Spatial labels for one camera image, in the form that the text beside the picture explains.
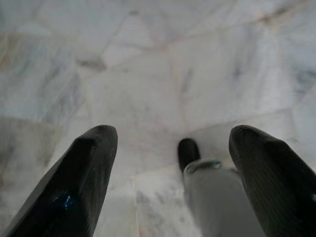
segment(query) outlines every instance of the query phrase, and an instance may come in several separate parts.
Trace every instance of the marble floor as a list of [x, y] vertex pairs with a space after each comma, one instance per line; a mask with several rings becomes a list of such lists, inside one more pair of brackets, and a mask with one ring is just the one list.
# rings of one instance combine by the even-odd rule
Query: marble floor
[[96, 237], [200, 236], [176, 147], [233, 166], [232, 127], [316, 170], [315, 0], [0, 0], [0, 233], [72, 141], [118, 152]]

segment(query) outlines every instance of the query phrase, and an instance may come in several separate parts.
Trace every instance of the trouser leg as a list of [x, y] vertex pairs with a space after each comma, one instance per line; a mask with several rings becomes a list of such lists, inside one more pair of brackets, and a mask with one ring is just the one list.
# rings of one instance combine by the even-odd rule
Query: trouser leg
[[186, 198], [205, 237], [264, 237], [236, 173], [213, 160], [200, 160], [184, 172]]

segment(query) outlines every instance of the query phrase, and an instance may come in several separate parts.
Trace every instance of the white marble tile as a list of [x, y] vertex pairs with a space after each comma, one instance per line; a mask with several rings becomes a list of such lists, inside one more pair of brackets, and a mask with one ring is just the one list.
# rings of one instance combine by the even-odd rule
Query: white marble tile
[[94, 123], [118, 132], [183, 131], [170, 73], [166, 55], [153, 52], [94, 77], [87, 90]]
[[5, 206], [0, 207], [0, 235], [5, 231], [13, 217], [18, 212], [17, 209]]
[[101, 56], [87, 53], [87, 51], [76, 52], [76, 70], [83, 80], [107, 70], [107, 65]]
[[178, 166], [135, 178], [140, 236], [201, 236], [184, 199]]
[[284, 63], [300, 99], [316, 82], [316, 2], [303, 1], [270, 24], [279, 33]]
[[299, 0], [231, 0], [213, 8], [208, 17], [190, 29], [188, 36], [206, 34], [261, 19], [273, 18], [288, 11]]
[[113, 37], [113, 42], [119, 45], [140, 49], [154, 46], [149, 32], [138, 13], [130, 14], [125, 19]]
[[277, 38], [247, 24], [170, 46], [190, 131], [271, 113], [296, 99]]
[[316, 85], [293, 107], [298, 140], [316, 148]]
[[129, 10], [127, 0], [54, 0], [45, 2], [39, 19], [61, 35], [100, 53]]
[[0, 118], [0, 209], [19, 209], [44, 174], [59, 127]]
[[141, 53], [142, 50], [136, 47], [128, 47], [111, 43], [103, 53], [102, 57], [107, 67], [111, 68]]
[[0, 36], [0, 115], [66, 122], [83, 101], [72, 50], [59, 41]]
[[108, 67], [113, 67], [153, 46], [140, 17], [129, 15], [107, 46], [103, 59]]
[[303, 143], [295, 138], [287, 139], [285, 142], [314, 172], [316, 172], [316, 146]]
[[87, 102], [84, 102], [80, 108], [78, 109], [77, 113], [76, 113], [76, 117], [78, 118], [90, 118], [91, 114], [90, 114], [90, 108], [89, 105], [87, 104]]
[[139, 237], [132, 182], [108, 191], [94, 237]]
[[52, 36], [52, 32], [50, 29], [47, 29], [45, 26], [42, 26], [41, 24], [35, 21], [26, 22], [25, 24], [20, 26], [16, 32], [40, 37]]
[[213, 0], [136, 0], [151, 36], [158, 44], [182, 36], [223, 1]]
[[130, 177], [177, 163], [177, 144], [182, 136], [142, 133], [129, 137], [118, 131], [118, 151], [110, 178], [110, 189]]
[[196, 140], [202, 158], [221, 159], [224, 166], [234, 167], [228, 150], [229, 135], [233, 127], [242, 124], [254, 126], [282, 140], [297, 136], [292, 111], [286, 109], [272, 114], [211, 126], [194, 131], [189, 134], [189, 137]]
[[31, 20], [45, 0], [1, 0], [0, 30], [13, 31]]

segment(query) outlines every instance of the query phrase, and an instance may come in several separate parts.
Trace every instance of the dark shoe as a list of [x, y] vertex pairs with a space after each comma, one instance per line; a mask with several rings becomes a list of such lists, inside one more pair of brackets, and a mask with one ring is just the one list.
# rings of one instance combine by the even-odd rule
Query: dark shoe
[[178, 160], [182, 173], [188, 164], [200, 158], [198, 146], [194, 140], [190, 138], [181, 140], [178, 145]]

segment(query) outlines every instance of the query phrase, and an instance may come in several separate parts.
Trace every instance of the black shoe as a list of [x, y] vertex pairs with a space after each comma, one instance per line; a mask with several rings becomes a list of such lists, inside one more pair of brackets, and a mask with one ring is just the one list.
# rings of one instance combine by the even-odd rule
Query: black shoe
[[198, 146], [194, 140], [190, 138], [181, 140], [178, 145], [178, 160], [182, 173], [188, 164], [200, 158]]

